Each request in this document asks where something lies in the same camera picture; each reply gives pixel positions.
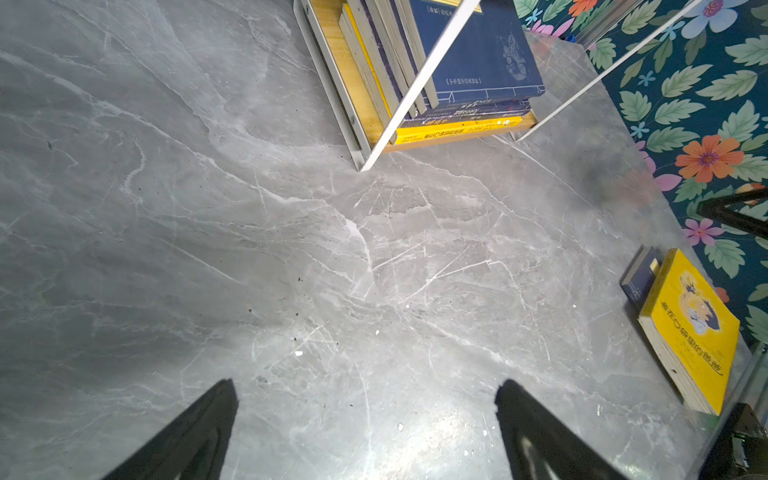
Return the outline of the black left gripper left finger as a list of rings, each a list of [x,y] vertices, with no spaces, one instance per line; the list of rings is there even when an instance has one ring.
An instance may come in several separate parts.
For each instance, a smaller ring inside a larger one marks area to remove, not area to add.
[[[234,382],[220,380],[106,477],[218,479],[237,409]]]

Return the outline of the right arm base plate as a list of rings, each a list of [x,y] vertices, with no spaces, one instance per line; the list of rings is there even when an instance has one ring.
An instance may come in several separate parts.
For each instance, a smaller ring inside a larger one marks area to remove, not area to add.
[[[706,456],[698,478],[767,478],[767,431],[750,405],[735,405]]]

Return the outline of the yellow cartoon cover book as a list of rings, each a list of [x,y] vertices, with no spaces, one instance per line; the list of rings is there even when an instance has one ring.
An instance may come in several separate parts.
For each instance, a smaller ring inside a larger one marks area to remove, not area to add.
[[[720,415],[740,321],[682,250],[666,253],[638,321],[684,405]]]

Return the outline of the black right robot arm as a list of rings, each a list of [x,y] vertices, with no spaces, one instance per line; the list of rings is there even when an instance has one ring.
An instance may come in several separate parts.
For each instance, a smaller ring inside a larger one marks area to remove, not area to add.
[[[759,220],[731,209],[731,206],[737,203],[763,201],[766,199],[766,188],[720,196],[702,201],[697,207],[697,213],[704,218],[720,222],[723,225],[738,229],[758,238],[766,239],[766,220]]]

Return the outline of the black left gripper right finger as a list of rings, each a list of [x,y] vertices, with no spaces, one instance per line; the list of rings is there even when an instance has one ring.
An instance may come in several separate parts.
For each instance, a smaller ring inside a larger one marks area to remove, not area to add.
[[[514,479],[624,477],[516,381],[500,386],[495,405]]]

